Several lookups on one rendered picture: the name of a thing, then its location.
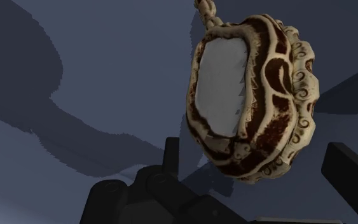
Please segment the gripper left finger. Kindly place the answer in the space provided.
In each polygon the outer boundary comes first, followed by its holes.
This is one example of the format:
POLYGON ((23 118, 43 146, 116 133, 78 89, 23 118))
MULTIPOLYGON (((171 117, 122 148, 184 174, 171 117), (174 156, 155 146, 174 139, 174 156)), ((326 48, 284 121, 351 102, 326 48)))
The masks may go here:
POLYGON ((119 179, 94 184, 79 224, 248 224, 210 195, 182 184, 179 138, 167 137, 163 161, 140 169, 131 185, 119 179))

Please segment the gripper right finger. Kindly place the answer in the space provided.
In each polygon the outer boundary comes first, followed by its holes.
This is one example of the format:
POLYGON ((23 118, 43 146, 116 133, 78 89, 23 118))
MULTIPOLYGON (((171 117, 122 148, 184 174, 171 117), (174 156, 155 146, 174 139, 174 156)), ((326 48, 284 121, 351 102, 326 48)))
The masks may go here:
POLYGON ((358 154, 344 143, 328 143, 321 173, 358 215, 358 154))

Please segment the cream and brown carved mirror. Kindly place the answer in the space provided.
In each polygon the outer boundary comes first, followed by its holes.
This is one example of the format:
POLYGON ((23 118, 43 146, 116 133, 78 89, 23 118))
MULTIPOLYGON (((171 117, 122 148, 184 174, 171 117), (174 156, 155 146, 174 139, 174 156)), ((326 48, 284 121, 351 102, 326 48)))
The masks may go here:
POLYGON ((226 23, 214 0, 194 5, 205 35, 191 63, 189 131, 224 175, 248 184, 279 178, 316 128, 312 47, 267 14, 226 23))

